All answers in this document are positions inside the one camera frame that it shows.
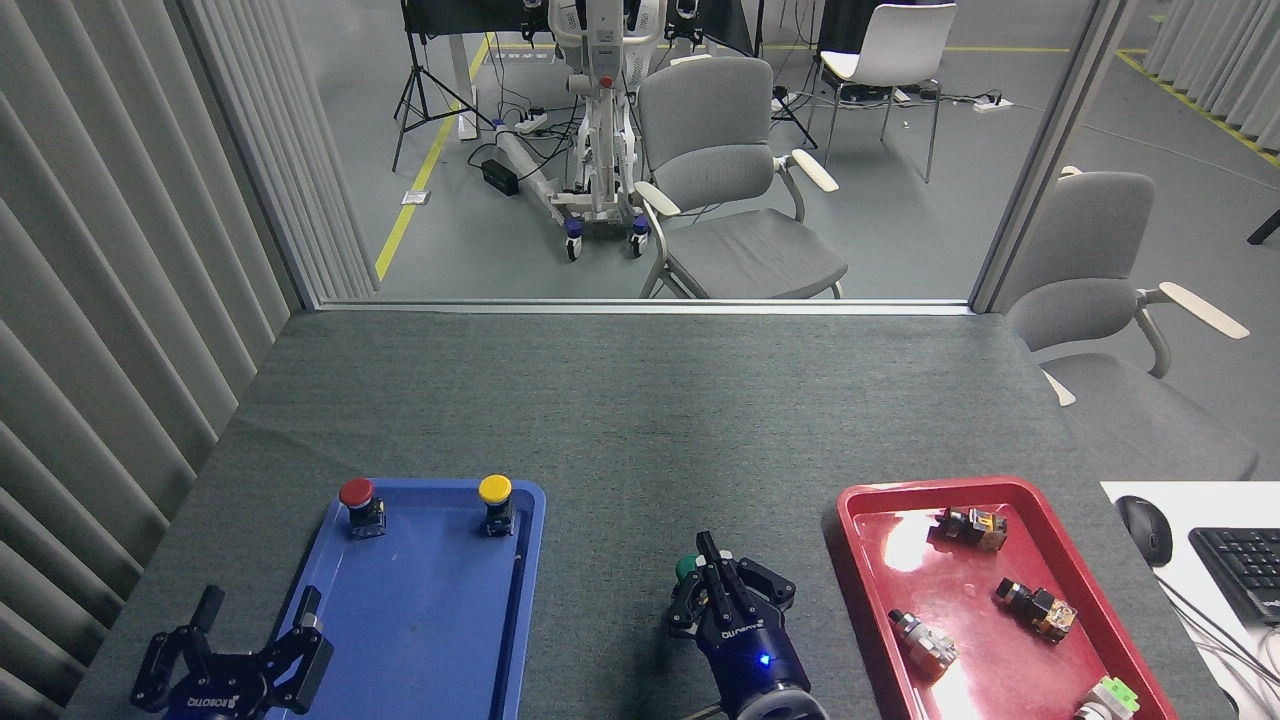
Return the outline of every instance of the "blue tray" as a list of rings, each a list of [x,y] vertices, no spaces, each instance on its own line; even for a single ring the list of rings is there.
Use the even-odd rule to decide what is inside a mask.
[[[387,534],[351,539],[334,497],[284,614],[315,585],[334,646],[305,717],[515,720],[547,496],[512,482],[515,532],[490,538],[479,480],[370,479]]]

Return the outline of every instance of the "white robot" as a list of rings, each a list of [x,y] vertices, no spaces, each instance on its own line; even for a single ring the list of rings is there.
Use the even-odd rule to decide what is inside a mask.
[[[627,94],[649,74],[649,59],[666,31],[667,0],[586,0],[584,5],[576,0],[524,1],[526,12],[539,12],[548,3],[548,28],[572,70],[568,88],[586,108],[573,146],[573,190],[552,187],[515,131],[499,127],[498,147],[552,219],[564,227],[570,261],[582,251],[582,222],[631,223],[631,251],[639,258],[646,225],[634,222],[639,214],[631,204],[636,137]],[[696,15],[692,0],[680,0],[677,9],[684,19]]]

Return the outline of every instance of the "robotiq logo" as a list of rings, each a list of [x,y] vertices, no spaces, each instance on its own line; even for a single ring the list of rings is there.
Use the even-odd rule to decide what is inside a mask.
[[[239,702],[238,694],[232,697],[193,697],[187,701],[187,707],[225,707],[232,710],[237,702]]]
[[[764,628],[764,620],[756,620],[754,625],[742,625],[741,628],[733,628],[732,630],[721,630],[721,639],[730,639],[736,637],[739,633],[745,633],[748,630],[759,630]]]

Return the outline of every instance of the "black power adapter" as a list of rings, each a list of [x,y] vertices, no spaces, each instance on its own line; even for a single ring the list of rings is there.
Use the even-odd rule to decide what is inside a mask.
[[[484,174],[484,181],[497,187],[503,195],[509,197],[520,192],[520,179],[507,165],[489,159],[480,163],[480,172]]]

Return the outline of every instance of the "gray office chair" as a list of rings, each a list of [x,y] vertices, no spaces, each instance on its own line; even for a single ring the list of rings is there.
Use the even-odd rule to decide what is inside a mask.
[[[1041,365],[1101,479],[1247,480],[1258,464],[1249,441],[1161,380],[1170,354],[1149,305],[1175,302],[1231,338],[1248,331],[1174,283],[1138,290],[1129,282],[1153,199],[1146,176],[1059,179],[995,311],[1033,352],[1107,337],[1133,320],[1147,336],[1156,352],[1149,372],[1093,352]]]
[[[658,240],[640,297],[660,281],[680,297],[803,299],[831,288],[849,264],[804,225],[790,169],[822,190],[836,181],[804,150],[769,152],[773,70],[754,58],[691,59],[645,79],[637,94],[650,179],[636,192]],[[794,217],[772,208],[675,227],[676,215],[763,195],[782,176]]]
[[[938,104],[942,102],[942,85],[934,78],[942,64],[942,50],[956,18],[956,4],[942,5],[879,5],[872,12],[860,53],[819,53],[823,67],[840,82],[836,87],[836,108],[831,113],[831,131],[827,133],[827,154],[831,158],[831,140],[836,136],[836,115],[840,114],[840,95],[850,85],[888,87],[884,102],[884,122],[881,123],[881,142],[888,127],[888,113],[893,109],[893,94],[899,86],[933,83],[933,124],[929,128],[929,160],[924,168],[924,182],[933,174],[933,142],[938,136]],[[813,111],[809,113],[813,120]]]

